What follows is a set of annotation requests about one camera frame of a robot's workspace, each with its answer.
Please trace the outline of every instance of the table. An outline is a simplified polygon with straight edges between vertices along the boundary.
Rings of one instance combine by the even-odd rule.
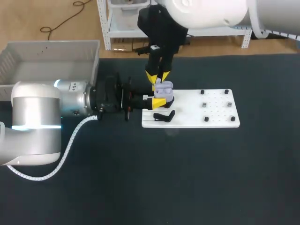
[[[234,91],[233,129],[147,129],[105,115],[80,130],[62,170],[45,182],[0,167],[0,223],[266,225],[300,223],[300,55],[177,58],[176,89]],[[100,60],[148,85],[146,60]],[[11,106],[0,105],[11,125]],[[62,148],[79,120],[63,119]],[[28,175],[56,164],[22,167]]]

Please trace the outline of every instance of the black cable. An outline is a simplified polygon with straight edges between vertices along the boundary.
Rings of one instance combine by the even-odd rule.
[[[92,1],[92,0],[88,0],[87,2],[82,2],[82,1],[75,1],[75,2],[73,2],[73,6],[82,6],[82,9],[81,9],[78,13],[76,13],[76,14],[74,14],[73,16],[69,17],[69,18],[66,19],[64,22],[62,22],[60,25],[58,25],[57,27],[55,27],[54,29],[51,29],[51,27],[42,27],[42,28],[40,29],[40,31],[41,31],[42,33],[49,33],[49,35],[48,35],[48,41],[49,41],[49,40],[50,40],[50,36],[51,36],[51,34],[52,34],[53,31],[55,31],[57,28],[59,28],[59,27],[60,27],[61,25],[63,25],[65,22],[69,21],[69,20],[72,19],[73,17],[75,17],[75,16],[77,16],[78,14],[80,14],[80,13],[84,10],[85,4],[88,4],[90,1]]]

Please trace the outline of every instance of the white shelf leg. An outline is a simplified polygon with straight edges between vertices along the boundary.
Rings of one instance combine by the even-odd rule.
[[[111,40],[108,36],[108,23],[107,23],[107,16],[106,16],[106,0],[97,0],[98,11],[100,16],[100,23],[103,33],[103,40],[105,44],[106,50],[111,50]]]
[[[251,35],[252,35],[252,30],[247,30],[246,34],[244,36],[244,40],[243,40],[243,44],[242,44],[242,48],[248,48],[249,47],[249,43],[251,40]]]

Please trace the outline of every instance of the wooden floor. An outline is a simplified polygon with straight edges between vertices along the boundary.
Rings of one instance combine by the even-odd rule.
[[[40,32],[43,26],[56,27],[80,10],[72,6],[74,0],[1,0],[0,4],[0,49],[8,41],[47,40]],[[52,33],[51,40],[102,41],[96,0],[88,3],[82,13]],[[241,49],[241,37],[200,37],[192,38],[191,45],[185,46],[178,56],[217,56],[296,53],[296,42],[289,39],[253,40],[248,49]],[[135,53],[105,51],[101,46],[101,58],[132,58]]]

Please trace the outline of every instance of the white cylinder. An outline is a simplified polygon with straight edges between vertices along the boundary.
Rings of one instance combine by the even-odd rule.
[[[245,17],[247,0],[165,0],[171,17],[189,29],[235,26]]]
[[[44,165],[60,157],[60,91],[19,82],[12,91],[13,126],[0,123],[0,165]]]

